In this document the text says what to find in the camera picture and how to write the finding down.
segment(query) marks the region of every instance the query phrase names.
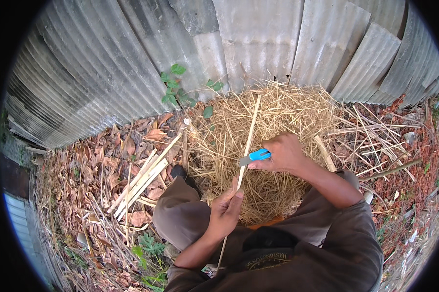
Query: foot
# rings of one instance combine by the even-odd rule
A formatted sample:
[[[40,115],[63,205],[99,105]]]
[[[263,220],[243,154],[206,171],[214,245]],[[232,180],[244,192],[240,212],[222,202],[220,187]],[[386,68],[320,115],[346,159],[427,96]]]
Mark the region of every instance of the foot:
[[[172,170],[171,170],[171,177],[173,179],[176,178],[176,177],[181,177],[188,186],[193,187],[196,190],[196,192],[198,193],[198,196],[200,197],[200,199],[202,198],[202,196],[200,196],[200,192],[198,191],[197,186],[195,185],[195,181],[191,177],[189,177],[187,175],[187,172],[185,171],[185,169],[180,164],[175,165],[172,168]]]

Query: dry straw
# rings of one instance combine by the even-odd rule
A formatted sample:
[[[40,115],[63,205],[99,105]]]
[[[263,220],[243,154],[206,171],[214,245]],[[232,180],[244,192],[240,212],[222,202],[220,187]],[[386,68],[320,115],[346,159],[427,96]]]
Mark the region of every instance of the dry straw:
[[[316,86],[269,82],[258,87],[239,96],[231,92],[228,98],[218,97],[210,103],[214,110],[208,119],[203,117],[206,105],[191,110],[188,170],[208,204],[239,172],[258,95],[262,101],[250,152],[260,149],[262,140],[287,131],[298,135],[305,155],[326,167],[312,137],[336,128],[331,96]],[[329,137],[322,138],[327,146]],[[306,183],[288,173],[247,170],[241,188],[245,196],[240,220],[249,226],[288,213],[299,204]]]

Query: blue utility knife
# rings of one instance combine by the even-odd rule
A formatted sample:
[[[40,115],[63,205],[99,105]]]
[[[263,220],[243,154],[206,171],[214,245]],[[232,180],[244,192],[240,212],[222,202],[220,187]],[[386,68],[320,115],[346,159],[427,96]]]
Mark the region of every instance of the blue utility knife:
[[[271,157],[270,151],[266,149],[260,149],[258,151],[252,152],[246,157],[242,157],[239,161],[239,166],[244,166],[251,163],[253,160],[263,160]]]

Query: leg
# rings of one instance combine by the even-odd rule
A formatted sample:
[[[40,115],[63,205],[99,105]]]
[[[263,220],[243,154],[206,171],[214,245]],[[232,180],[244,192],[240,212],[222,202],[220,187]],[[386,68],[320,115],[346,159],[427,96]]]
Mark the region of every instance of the leg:
[[[200,201],[197,191],[177,176],[159,198],[153,213],[153,223],[161,237],[182,251],[205,233],[210,222],[210,212],[210,207]],[[224,265],[228,265],[240,254],[242,242],[251,232],[246,227],[237,226],[228,236],[223,255]],[[209,264],[217,263],[221,247],[222,243]]]
[[[335,173],[359,189],[359,181],[354,173],[345,170],[339,170]],[[273,225],[273,227],[285,230],[299,240],[319,246],[327,236],[327,231],[333,220],[340,213],[339,209],[335,208],[312,187],[304,195],[304,200],[297,211],[290,218]]]

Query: metal fence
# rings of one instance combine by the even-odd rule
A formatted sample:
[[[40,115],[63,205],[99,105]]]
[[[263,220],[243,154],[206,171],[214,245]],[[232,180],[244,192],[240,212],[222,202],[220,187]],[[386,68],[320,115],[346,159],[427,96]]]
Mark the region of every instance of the metal fence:
[[[439,96],[439,52],[403,0],[55,0],[18,54],[6,108],[20,135],[65,146],[178,109],[160,101],[175,63],[199,100],[214,96],[208,79],[224,92],[321,84],[343,102]]]

